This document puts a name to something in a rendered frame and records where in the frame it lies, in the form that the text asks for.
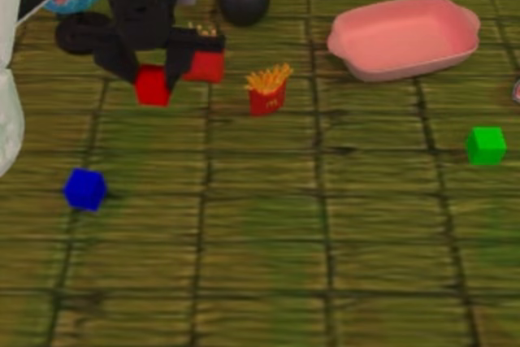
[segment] blue cube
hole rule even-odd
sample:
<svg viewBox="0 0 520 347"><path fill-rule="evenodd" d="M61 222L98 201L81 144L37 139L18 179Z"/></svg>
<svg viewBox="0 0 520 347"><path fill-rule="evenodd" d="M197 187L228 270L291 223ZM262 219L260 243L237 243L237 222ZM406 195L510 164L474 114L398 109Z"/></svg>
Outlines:
<svg viewBox="0 0 520 347"><path fill-rule="evenodd" d="M91 211L98 211L106 192L103 174L83 168L72 170L63 188L63 194L71 207Z"/></svg>

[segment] mcdonald's logo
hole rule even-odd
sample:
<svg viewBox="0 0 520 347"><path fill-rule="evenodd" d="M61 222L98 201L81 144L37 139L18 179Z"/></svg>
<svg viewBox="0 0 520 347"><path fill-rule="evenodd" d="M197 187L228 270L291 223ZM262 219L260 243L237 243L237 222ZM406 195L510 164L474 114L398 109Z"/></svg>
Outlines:
<svg viewBox="0 0 520 347"><path fill-rule="evenodd" d="M271 99L268 103L267 103L267 108L271 109L273 107L276 107L278 106L278 99Z"/></svg>

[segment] yellow fries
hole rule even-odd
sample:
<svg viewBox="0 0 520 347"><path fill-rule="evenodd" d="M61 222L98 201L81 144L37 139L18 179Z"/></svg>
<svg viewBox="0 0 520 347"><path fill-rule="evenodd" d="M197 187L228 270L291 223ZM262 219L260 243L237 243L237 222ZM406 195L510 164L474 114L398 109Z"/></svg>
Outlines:
<svg viewBox="0 0 520 347"><path fill-rule="evenodd" d="M212 24L209 25L207 28L204 28L204 26L202 26L201 24L198 24L197 27L195 27L193 25L193 22L188 22L188 28L196 28L197 29L197 33L200 36L217 37L217 35L218 35L217 34L217 29Z"/></svg>
<svg viewBox="0 0 520 347"><path fill-rule="evenodd" d="M267 95L275 91L280 85L290 77L293 73L292 68L287 64L275 65L271 69L260 72L251 72L246 76L248 84L245 86L247 90L255 90L261 94Z"/></svg>

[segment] red box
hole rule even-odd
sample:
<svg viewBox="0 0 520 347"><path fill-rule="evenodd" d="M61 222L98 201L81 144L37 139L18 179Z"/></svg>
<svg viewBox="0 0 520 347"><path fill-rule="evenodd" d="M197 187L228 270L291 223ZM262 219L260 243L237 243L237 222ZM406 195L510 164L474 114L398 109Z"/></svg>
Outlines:
<svg viewBox="0 0 520 347"><path fill-rule="evenodd" d="M140 105L168 106L171 92L168 90L164 67L141 65L134 86Z"/></svg>
<svg viewBox="0 0 520 347"><path fill-rule="evenodd" d="M197 50L193 55L192 66L182 75L185 81L205 81L220 83L224 77L224 52Z"/></svg>
<svg viewBox="0 0 520 347"><path fill-rule="evenodd" d="M272 93L262 94L252 89L249 91L249 110L251 115L268 115L277 111L285 103L287 80Z"/></svg>

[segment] pink plastic basin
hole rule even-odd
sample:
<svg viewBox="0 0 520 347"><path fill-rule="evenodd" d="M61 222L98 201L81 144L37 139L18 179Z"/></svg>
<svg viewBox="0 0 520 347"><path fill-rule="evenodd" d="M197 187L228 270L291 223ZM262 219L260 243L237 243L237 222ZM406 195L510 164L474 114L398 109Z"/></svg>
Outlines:
<svg viewBox="0 0 520 347"><path fill-rule="evenodd" d="M479 17L450 0L391 0L338 15L328 49L363 81L452 67L479 47Z"/></svg>

